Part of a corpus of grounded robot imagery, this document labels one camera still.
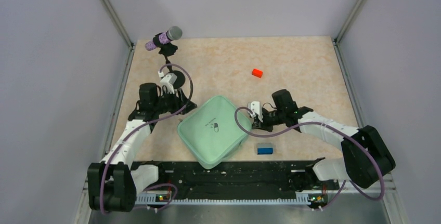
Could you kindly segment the green plastic medicine box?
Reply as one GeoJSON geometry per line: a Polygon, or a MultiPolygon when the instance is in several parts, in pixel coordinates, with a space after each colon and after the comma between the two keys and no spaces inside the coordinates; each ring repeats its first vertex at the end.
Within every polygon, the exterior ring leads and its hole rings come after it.
{"type": "Polygon", "coordinates": [[[248,135],[250,120],[243,113],[235,113],[236,106],[223,96],[215,96],[185,118],[177,126],[177,133],[199,164],[212,169],[229,159],[248,135]]]}

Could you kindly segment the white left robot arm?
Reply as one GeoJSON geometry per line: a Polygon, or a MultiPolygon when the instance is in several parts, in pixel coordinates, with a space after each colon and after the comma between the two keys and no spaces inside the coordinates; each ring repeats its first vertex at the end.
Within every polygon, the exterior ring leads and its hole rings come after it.
{"type": "Polygon", "coordinates": [[[155,165],[132,164],[143,142],[159,121],[187,114],[197,105],[182,89],[144,83],[139,87],[139,100],[129,115],[125,129],[109,153],[87,170],[89,206],[102,213],[130,212],[140,192],[147,186],[161,189],[167,176],[155,165]]]}

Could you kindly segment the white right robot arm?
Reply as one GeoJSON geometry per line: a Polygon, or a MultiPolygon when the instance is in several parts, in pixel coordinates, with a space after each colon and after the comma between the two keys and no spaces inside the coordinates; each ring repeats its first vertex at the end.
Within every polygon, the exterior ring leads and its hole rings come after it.
{"type": "Polygon", "coordinates": [[[349,180],[367,189],[391,172],[396,162],[376,128],[352,127],[321,116],[309,107],[298,107],[286,89],[272,94],[275,107],[266,110],[258,101],[248,103],[253,129],[271,132],[274,126],[293,127],[299,133],[315,136],[342,152],[341,159],[320,159],[305,174],[312,189],[326,180],[349,180]]]}

